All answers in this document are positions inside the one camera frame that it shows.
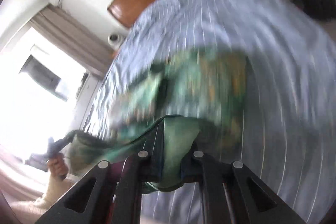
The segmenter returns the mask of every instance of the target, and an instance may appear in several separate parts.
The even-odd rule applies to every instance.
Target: black metal bracket
[[[139,223],[142,183],[162,178],[164,121],[147,133],[143,150],[124,163],[99,162],[36,224]],[[305,223],[242,162],[218,162],[196,145],[181,161],[181,179],[199,183],[205,224]]]

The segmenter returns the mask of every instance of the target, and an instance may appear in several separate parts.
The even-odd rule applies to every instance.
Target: beige curtain
[[[41,35],[84,68],[99,76],[106,74],[112,63],[112,48],[60,8],[48,5],[30,23]]]

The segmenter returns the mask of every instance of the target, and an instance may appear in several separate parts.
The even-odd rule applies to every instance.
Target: patterned garment
[[[101,159],[124,160],[140,150],[142,135],[152,126],[150,121],[161,117],[163,108],[196,108],[203,120],[165,119],[164,179],[152,187],[171,189],[179,183],[180,160],[196,137],[202,142],[202,135],[209,135],[210,123],[224,132],[224,138],[207,139],[206,143],[215,149],[232,147],[241,138],[245,65],[246,58],[238,53],[197,49],[180,52],[165,63],[153,63],[147,77],[140,76],[126,93],[113,100],[108,112],[112,136],[108,142],[86,134],[75,138],[72,172]]]

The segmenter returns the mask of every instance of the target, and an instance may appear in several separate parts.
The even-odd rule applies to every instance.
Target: person
[[[64,180],[61,178],[68,175],[69,172],[62,153],[58,153],[56,157],[48,160],[47,166],[50,170],[50,177],[46,192],[42,197],[33,201],[18,201],[10,204],[14,214],[22,224],[35,223],[42,214],[74,185],[74,181],[69,177]]]

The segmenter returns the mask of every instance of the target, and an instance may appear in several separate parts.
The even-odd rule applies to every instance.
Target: bed
[[[132,18],[121,23],[132,25]],[[153,60],[194,47],[243,52],[251,64],[241,141],[208,152],[224,162],[241,160],[303,220],[319,223],[336,198],[336,48],[314,21],[282,0],[155,0],[113,61],[85,132],[108,140],[112,98]],[[163,109],[166,114],[199,116],[197,109]],[[201,223],[197,186],[144,195],[142,218]]]

